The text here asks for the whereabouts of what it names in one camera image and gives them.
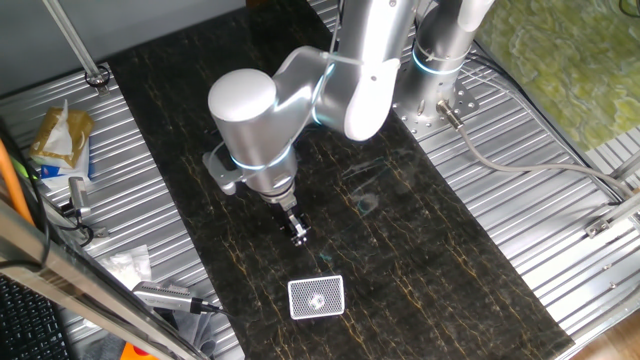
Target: green mat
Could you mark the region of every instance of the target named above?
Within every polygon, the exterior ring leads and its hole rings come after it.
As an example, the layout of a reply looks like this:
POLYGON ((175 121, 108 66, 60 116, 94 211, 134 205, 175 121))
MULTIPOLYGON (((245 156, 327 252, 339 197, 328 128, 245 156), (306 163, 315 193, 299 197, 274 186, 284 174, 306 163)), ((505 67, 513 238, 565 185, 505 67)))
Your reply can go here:
POLYGON ((478 39, 583 150, 640 125, 640 19, 618 0, 496 0, 478 39))

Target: metal rod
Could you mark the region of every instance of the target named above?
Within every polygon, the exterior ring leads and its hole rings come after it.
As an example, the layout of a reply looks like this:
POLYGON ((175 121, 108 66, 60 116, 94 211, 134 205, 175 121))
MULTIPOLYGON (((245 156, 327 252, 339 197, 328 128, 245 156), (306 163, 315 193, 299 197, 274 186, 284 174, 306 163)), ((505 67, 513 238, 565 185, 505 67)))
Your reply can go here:
MULTIPOLYGON (((0 202, 0 229, 0 257, 13 260, 19 251, 32 261, 42 258, 43 234, 4 202, 0 202)), ((46 269, 38 273, 21 268, 2 272, 158 358, 170 359, 173 352, 185 360, 207 359, 82 249, 78 252, 73 243, 65 248, 51 242, 46 269)))
POLYGON ((625 181, 629 176, 633 175, 638 169, 640 169, 640 151, 631 155, 627 161, 613 170, 611 177, 620 181, 625 181))
MULTIPOLYGON (((80 63, 87 72, 91 82, 94 84, 103 83, 104 78, 102 77, 98 66, 93 62, 89 51, 87 51, 87 48, 84 46, 84 43, 80 39, 80 36, 78 36, 76 29, 73 27, 73 24, 71 24, 71 21, 64 12, 64 9, 62 9, 62 6, 60 6, 58 0, 42 0, 42 2, 47 7, 47 10, 49 10, 53 20, 58 24, 60 31, 67 39, 69 46, 71 46, 71 49, 78 57, 78 60, 80 60, 80 63)), ((98 87, 98 93, 101 95, 108 92, 109 90, 106 85, 98 87)))

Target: black marble surface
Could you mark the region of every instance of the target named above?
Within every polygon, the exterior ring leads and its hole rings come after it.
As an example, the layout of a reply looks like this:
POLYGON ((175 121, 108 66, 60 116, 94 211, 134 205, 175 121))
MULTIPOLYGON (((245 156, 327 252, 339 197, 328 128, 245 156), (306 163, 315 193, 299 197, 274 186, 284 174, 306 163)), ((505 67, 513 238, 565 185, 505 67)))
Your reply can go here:
POLYGON ((210 86, 244 67, 273 74, 294 48, 329 41, 304 0, 274 0, 109 60, 222 303, 246 321, 233 327, 247 357, 548 359, 571 345, 393 116, 364 143, 303 133, 305 247, 257 194, 218 189, 200 160, 210 86), (344 277, 344 315, 291 320, 287 282, 330 274, 344 277))

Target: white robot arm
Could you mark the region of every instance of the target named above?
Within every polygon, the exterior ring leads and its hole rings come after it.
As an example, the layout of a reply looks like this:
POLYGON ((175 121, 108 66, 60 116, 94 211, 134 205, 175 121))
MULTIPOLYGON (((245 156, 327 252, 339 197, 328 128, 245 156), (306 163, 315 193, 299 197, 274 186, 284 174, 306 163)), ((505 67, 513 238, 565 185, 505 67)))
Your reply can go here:
POLYGON ((214 150, 203 156, 211 176, 226 194, 235 193, 237 182, 260 193, 282 212, 281 226, 293 243, 303 244, 308 226, 294 196, 292 144, 304 127, 317 122, 364 141, 378 132, 392 102, 400 105, 397 111, 435 114, 435 104, 452 96, 464 56, 492 3, 442 0, 418 30, 405 73, 410 76, 397 81, 418 0, 341 2, 344 17, 338 17, 329 52, 301 47, 273 77, 242 69, 213 84, 209 108, 237 169, 226 170, 214 150), (336 38, 339 47, 333 51, 336 38))

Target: keyboard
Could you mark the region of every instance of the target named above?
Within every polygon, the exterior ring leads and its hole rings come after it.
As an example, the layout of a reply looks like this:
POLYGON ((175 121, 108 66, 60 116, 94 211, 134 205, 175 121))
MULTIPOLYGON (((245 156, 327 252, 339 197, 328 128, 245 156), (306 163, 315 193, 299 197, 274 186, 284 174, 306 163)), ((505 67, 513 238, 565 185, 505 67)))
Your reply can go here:
POLYGON ((73 360, 55 304, 0 275, 0 358, 73 360))

